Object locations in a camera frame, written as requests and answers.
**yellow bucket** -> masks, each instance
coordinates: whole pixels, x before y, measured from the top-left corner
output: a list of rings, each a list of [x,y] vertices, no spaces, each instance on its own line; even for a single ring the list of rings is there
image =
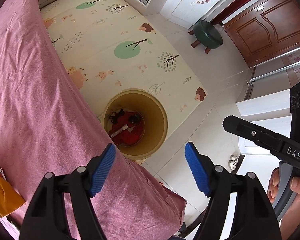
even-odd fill
[[[138,112],[145,124],[140,141],[132,146],[117,145],[119,150],[131,160],[144,160],[156,152],[166,139],[168,132],[167,114],[153,95],[140,89],[126,89],[114,96],[102,114],[102,126],[109,133],[108,120],[113,111],[128,108]]]

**stool leg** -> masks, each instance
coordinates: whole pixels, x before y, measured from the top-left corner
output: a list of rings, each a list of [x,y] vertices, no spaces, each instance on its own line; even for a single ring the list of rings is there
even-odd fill
[[[191,46],[193,48],[195,48],[196,46],[198,46],[201,42],[199,40],[196,40],[194,43],[191,44]]]

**white cabinet door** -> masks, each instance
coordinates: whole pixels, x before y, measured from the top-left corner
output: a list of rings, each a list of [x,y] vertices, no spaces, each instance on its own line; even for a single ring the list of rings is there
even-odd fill
[[[169,19],[175,22],[178,18],[193,25],[219,1],[181,0]]]

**door handle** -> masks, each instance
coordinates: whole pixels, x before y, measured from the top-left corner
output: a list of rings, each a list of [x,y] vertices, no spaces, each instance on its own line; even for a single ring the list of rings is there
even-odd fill
[[[261,10],[263,10],[264,9],[264,6],[260,6],[260,7],[258,7],[257,9],[256,9],[256,11],[258,12],[258,11],[261,11]]]

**white cabinet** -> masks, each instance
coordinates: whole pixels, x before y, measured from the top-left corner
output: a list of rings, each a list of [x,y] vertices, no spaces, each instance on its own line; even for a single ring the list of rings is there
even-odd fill
[[[160,14],[185,28],[190,28],[220,0],[167,0]]]

